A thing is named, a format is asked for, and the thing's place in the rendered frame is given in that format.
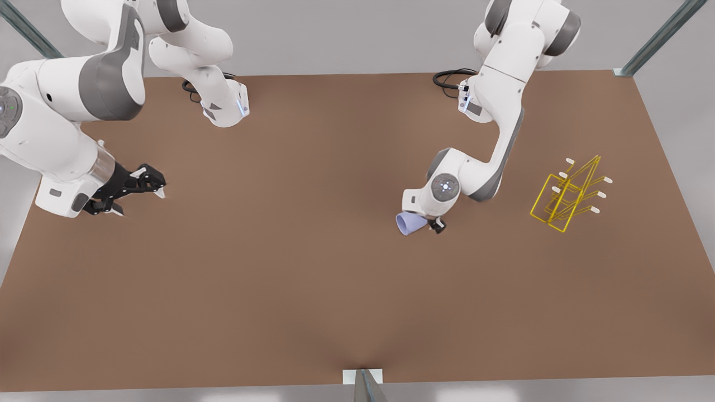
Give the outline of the lavender cup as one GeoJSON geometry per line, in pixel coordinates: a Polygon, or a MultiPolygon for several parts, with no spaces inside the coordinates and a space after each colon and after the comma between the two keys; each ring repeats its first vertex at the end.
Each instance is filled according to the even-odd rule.
{"type": "Polygon", "coordinates": [[[403,235],[409,235],[415,231],[419,231],[427,225],[427,219],[419,216],[417,213],[401,212],[395,217],[399,231],[403,235]]]}

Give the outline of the silver frame post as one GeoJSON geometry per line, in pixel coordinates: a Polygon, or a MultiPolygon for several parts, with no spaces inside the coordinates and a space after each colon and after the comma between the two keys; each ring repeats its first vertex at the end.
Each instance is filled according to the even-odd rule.
{"type": "Polygon", "coordinates": [[[613,76],[633,77],[687,21],[709,0],[684,0],[663,25],[636,51],[621,68],[612,69],[613,76]]]}
{"type": "Polygon", "coordinates": [[[342,383],[354,386],[353,402],[388,402],[381,389],[383,369],[351,369],[342,371],[342,383]]]}
{"type": "Polygon", "coordinates": [[[59,49],[57,49],[10,0],[0,0],[0,16],[44,58],[58,59],[64,57],[59,49]]]}

